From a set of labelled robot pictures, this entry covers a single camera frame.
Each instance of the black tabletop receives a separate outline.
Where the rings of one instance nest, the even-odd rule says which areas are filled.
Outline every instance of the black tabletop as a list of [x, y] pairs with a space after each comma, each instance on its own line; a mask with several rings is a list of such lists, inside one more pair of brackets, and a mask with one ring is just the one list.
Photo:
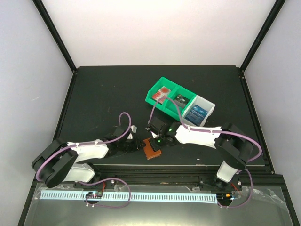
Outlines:
[[[206, 127], [232, 122], [249, 137], [257, 140], [251, 115], [235, 66], [82, 66], [78, 70], [59, 137], [84, 142], [113, 132], [121, 112], [128, 112], [137, 126], [140, 139], [150, 137], [144, 128], [152, 106], [145, 102], [148, 90], [166, 77], [216, 104]], [[175, 119], [155, 111], [155, 116], [173, 122]], [[122, 123], [128, 124], [123, 116]], [[158, 158], [147, 160], [143, 150], [118, 153], [92, 161], [94, 164], [196, 166], [219, 165], [222, 158], [212, 148], [186, 144], [162, 149]], [[263, 166], [259, 158], [249, 165]]]

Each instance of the black metal frame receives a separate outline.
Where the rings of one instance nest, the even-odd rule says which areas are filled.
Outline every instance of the black metal frame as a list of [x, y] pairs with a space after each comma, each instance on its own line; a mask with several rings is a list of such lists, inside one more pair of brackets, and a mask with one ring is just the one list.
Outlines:
[[[71, 56], [68, 53], [66, 46], [64, 45], [58, 31], [55, 28], [47, 10], [45, 9], [41, 0], [32, 0], [41, 14], [45, 24], [55, 39], [59, 49], [61, 50], [64, 58], [66, 59], [70, 69], [73, 71], [73, 77], [67, 92], [67, 96], [63, 105], [63, 109], [59, 118], [57, 128], [55, 130], [54, 139], [60, 136], [63, 126], [65, 114], [68, 108], [68, 104], [72, 95], [73, 87], [77, 78], [77, 68], [73, 63]], [[293, 225], [300, 225], [297, 219], [296, 212], [293, 208], [292, 200], [287, 190], [284, 178], [282, 175], [274, 174], [274, 167], [265, 143], [263, 133], [259, 124], [259, 120], [254, 108], [252, 98], [248, 89], [248, 85], [245, 80], [244, 71], [251, 62], [255, 55], [259, 45], [263, 38], [271, 27], [285, 0], [276, 0], [273, 8], [271, 9], [267, 19], [265, 20], [260, 32], [258, 33], [252, 47], [250, 48], [245, 60], [243, 61], [240, 69], [238, 70], [238, 76], [240, 77], [241, 85], [246, 97], [246, 101], [249, 107], [249, 111], [252, 117], [253, 125], [259, 140], [260, 145], [264, 151], [265, 167], [248, 167], [252, 173], [254, 186], [280, 186], [282, 188], [283, 195], [285, 197], [286, 204], [289, 209]], [[102, 172], [103, 177], [119, 177], [127, 181], [129, 184], [160, 184], [162, 181], [169, 184], [182, 184], [182, 185], [195, 185], [199, 182], [199, 175], [201, 174], [215, 174], [217, 167], [147, 167], [147, 166], [96, 166], [98, 170]], [[245, 173], [241, 173], [242, 182], [244, 185], [249, 185], [249, 177]], [[27, 212], [34, 194], [37, 181], [32, 182], [23, 212], [20, 217], [19, 226], [22, 226], [25, 222]]]

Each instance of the white led strip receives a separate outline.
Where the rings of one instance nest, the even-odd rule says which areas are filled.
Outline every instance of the white led strip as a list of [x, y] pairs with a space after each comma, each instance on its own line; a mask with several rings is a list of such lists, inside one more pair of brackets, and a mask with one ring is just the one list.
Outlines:
[[[85, 200], [83, 191], [42, 191], [40, 199], [48, 200]], [[101, 198], [89, 198], [88, 200], [101, 201], [127, 201], [128, 192], [104, 192]], [[203, 193], [147, 193], [132, 192], [132, 202], [202, 202], [217, 204], [216, 194]]]

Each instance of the white wall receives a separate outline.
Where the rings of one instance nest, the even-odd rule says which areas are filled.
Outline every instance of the white wall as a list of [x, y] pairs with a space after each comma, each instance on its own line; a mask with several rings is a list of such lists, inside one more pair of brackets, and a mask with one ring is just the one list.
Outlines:
[[17, 225], [71, 71], [31, 0], [0, 1], [0, 225]]
[[43, 0], [75, 65], [240, 66], [275, 0]]
[[301, 220], [301, 1], [286, 1], [246, 70], [275, 170]]

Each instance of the blue package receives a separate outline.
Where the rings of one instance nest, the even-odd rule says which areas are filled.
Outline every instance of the blue package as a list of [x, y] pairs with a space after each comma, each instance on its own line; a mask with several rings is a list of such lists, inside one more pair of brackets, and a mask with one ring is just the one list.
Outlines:
[[200, 114], [203, 117], [206, 117], [206, 115], [208, 114], [208, 111], [204, 110], [198, 105], [194, 105], [193, 108], [191, 109], [191, 112], [194, 114]]
[[200, 115], [200, 114], [194, 114], [193, 112], [191, 112], [191, 110], [188, 112], [188, 114], [185, 117], [186, 120], [190, 121], [191, 123], [193, 123], [196, 126], [200, 126], [200, 124], [202, 123], [202, 121], [204, 120], [204, 116]]

